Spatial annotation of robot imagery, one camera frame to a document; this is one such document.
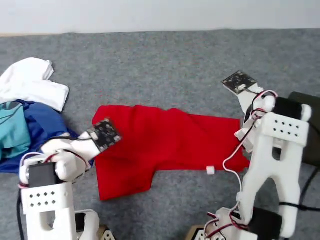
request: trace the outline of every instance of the gray carpet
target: gray carpet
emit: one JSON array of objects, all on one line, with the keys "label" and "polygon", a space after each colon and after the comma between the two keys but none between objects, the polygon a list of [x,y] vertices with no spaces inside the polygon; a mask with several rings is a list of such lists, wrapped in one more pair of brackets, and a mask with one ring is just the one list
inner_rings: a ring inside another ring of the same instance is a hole
[{"label": "gray carpet", "polygon": [[[287,97],[292,91],[320,97],[320,30],[218,30],[63,34],[0,38],[0,72],[28,57],[51,60],[51,80],[70,87],[63,111],[79,133],[100,105],[180,108],[190,113],[241,118],[237,98],[220,82],[243,70]],[[303,185],[313,168],[303,165]],[[0,238],[18,239],[18,178],[0,174]],[[94,209],[119,240],[183,240],[206,211],[232,207],[238,191],[233,175],[204,171],[158,172],[148,192],[99,201],[96,172],[74,186],[75,208]],[[277,209],[276,188],[267,182],[256,205]],[[306,202],[320,207],[320,175]],[[301,212],[293,240],[317,240],[320,215]]]}]

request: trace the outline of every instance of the white plastic part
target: white plastic part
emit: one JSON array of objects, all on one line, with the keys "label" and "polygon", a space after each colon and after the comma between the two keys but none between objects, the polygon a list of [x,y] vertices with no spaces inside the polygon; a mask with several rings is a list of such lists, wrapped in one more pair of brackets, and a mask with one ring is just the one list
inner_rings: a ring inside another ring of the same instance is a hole
[{"label": "white plastic part", "polygon": [[302,104],[301,121],[308,122],[312,116],[312,109],[309,105]]},{"label": "white plastic part", "polygon": [[[219,218],[219,221],[216,222],[216,224],[214,223],[210,224],[207,228],[208,232],[216,231],[222,226],[231,224],[229,212],[230,212],[230,209],[225,207],[219,209],[215,214]],[[243,224],[241,220],[235,217],[233,217],[233,219],[238,224]],[[235,226],[230,226],[221,230],[220,232],[212,236],[210,239],[205,237],[204,230],[200,230],[198,231],[194,239],[195,240],[257,240],[258,236],[254,233],[251,233],[245,230],[240,230]]]},{"label": "white plastic part", "polygon": [[100,154],[100,150],[86,131],[79,136],[79,139],[83,140],[52,139],[43,145],[41,150],[45,154],[53,154],[57,150],[63,149],[70,150],[86,161],[90,161]]},{"label": "white plastic part", "polygon": [[97,232],[99,230],[100,219],[98,214],[91,210],[76,211],[76,214],[85,214],[84,231],[80,240],[99,240]]},{"label": "white plastic part", "polygon": [[105,231],[100,240],[116,240],[111,231]]},{"label": "white plastic part", "polygon": [[253,109],[263,109],[267,113],[271,112],[276,105],[276,98],[274,96],[266,96],[254,101]]},{"label": "white plastic part", "polygon": [[208,175],[214,175],[216,173],[216,169],[214,166],[207,166],[206,167],[206,173]]},{"label": "white plastic part", "polygon": [[19,179],[23,184],[29,184],[29,167],[31,165],[38,164],[38,162],[42,162],[46,159],[45,155],[36,155],[31,158],[27,158],[24,160],[23,166],[19,169]]},{"label": "white plastic part", "polygon": [[[249,170],[243,178],[243,190],[237,196],[241,219],[245,224],[251,221],[256,194],[268,178],[274,180],[280,202],[299,204],[299,173],[308,132],[309,124],[305,121],[272,112],[262,118],[256,132]],[[280,160],[275,160],[272,155],[275,139],[283,141]],[[290,238],[293,235],[297,213],[295,207],[279,207],[283,220],[281,237]]]},{"label": "white plastic part", "polygon": [[[245,137],[246,133],[249,131],[249,129],[251,128],[252,124],[254,124],[254,121],[252,119],[249,119],[243,125],[243,128],[240,129],[239,131],[237,131],[234,134],[239,141],[241,141]],[[257,131],[257,129],[254,127],[250,131],[250,133],[248,134],[247,138],[243,142],[243,147],[245,148],[245,150],[248,153],[251,153],[253,151],[253,149],[254,149],[254,141],[255,141],[255,137],[256,137],[256,131]]]},{"label": "white plastic part", "polygon": [[[21,190],[28,240],[77,240],[71,183]],[[47,220],[55,211],[54,228]]]},{"label": "white plastic part", "polygon": [[243,91],[242,93],[240,93],[239,95],[237,95],[240,105],[241,105],[241,109],[244,113],[247,112],[247,109],[250,107],[250,105],[252,104],[255,96],[257,94],[255,93],[261,93],[264,89],[262,87],[259,87],[258,84],[254,84],[251,87],[248,88],[248,90],[254,92],[248,92],[248,91]]},{"label": "white plastic part", "polygon": [[56,162],[55,172],[59,179],[65,182],[72,182],[75,178],[86,171],[86,163],[76,157],[73,153],[63,150],[53,157],[52,161]]}]

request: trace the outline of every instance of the black cable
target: black cable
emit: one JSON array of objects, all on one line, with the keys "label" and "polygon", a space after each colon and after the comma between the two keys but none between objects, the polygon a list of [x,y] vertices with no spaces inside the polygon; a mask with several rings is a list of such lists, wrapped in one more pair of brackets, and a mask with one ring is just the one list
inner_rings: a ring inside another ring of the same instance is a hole
[{"label": "black cable", "polygon": [[280,202],[279,203],[280,206],[290,206],[290,207],[295,207],[301,211],[311,211],[311,212],[320,212],[320,208],[317,207],[309,207],[309,206],[305,206],[302,204],[294,204],[294,203],[290,203],[290,202]]},{"label": "black cable", "polygon": [[21,189],[19,189],[18,197],[16,201],[16,218],[17,218],[18,227],[19,227],[20,240],[25,240],[24,229],[22,227],[22,221],[21,221],[21,204],[22,204]]},{"label": "black cable", "polygon": [[20,108],[22,108],[23,106],[19,106],[11,115],[8,115],[8,116],[4,116],[4,117],[0,117],[0,119],[5,119],[7,118],[6,120],[4,120],[3,122],[0,123],[0,125],[4,124],[6,121],[8,121],[9,119],[11,119],[14,115],[16,115],[16,113],[18,112],[18,110]]},{"label": "black cable", "polygon": [[314,180],[314,178],[316,177],[317,173],[319,172],[320,168],[317,167],[313,173],[311,174],[311,176],[309,177],[309,179],[306,181],[306,184],[304,185],[301,195],[300,195],[300,201],[299,204],[303,204],[306,198],[306,194],[308,191],[308,188],[310,187],[311,182]]},{"label": "black cable", "polygon": [[50,137],[49,139],[47,139],[41,146],[39,146],[39,148],[36,150],[36,152],[39,152],[43,145],[45,145],[50,140],[54,140],[54,139],[63,139],[63,140],[71,140],[71,141],[88,141],[88,140],[92,140],[92,137],[83,139],[83,138],[77,138],[77,137],[72,137],[72,136],[53,136],[53,137]]},{"label": "black cable", "polygon": [[317,128],[313,123],[311,123],[311,122],[308,122],[309,123],[309,125],[316,131],[316,133],[319,135],[319,137],[320,137],[320,130],[319,130],[319,128]]},{"label": "black cable", "polygon": [[290,207],[295,207],[301,211],[310,211],[310,212],[320,212],[320,208],[318,207],[310,207],[310,206],[305,206],[303,205],[303,202],[305,200],[308,188],[311,185],[311,182],[315,179],[317,173],[319,172],[319,167],[317,167],[313,173],[311,174],[311,176],[309,177],[309,179],[306,181],[306,184],[304,185],[301,195],[300,195],[300,201],[299,204],[294,204],[294,203],[290,203],[290,202],[280,202],[279,205],[280,206],[290,206]]}]

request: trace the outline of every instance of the circuit board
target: circuit board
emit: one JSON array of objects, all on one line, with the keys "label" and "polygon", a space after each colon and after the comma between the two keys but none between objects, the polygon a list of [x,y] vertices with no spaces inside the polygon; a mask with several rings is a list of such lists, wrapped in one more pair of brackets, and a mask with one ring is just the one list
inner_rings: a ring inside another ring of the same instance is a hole
[{"label": "circuit board", "polygon": [[256,80],[242,71],[237,71],[222,81],[222,84],[236,95],[239,95],[256,83]]},{"label": "circuit board", "polygon": [[118,131],[107,118],[88,129],[87,132],[100,152],[121,140]]}]

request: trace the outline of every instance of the pile of clothes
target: pile of clothes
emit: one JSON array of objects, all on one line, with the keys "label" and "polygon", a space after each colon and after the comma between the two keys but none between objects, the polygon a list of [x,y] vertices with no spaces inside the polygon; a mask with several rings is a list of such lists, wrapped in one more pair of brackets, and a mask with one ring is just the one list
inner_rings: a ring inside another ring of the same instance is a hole
[{"label": "pile of clothes", "polygon": [[0,76],[0,173],[17,174],[22,156],[49,138],[78,136],[60,115],[69,88],[50,81],[53,73],[51,61],[30,57]]}]

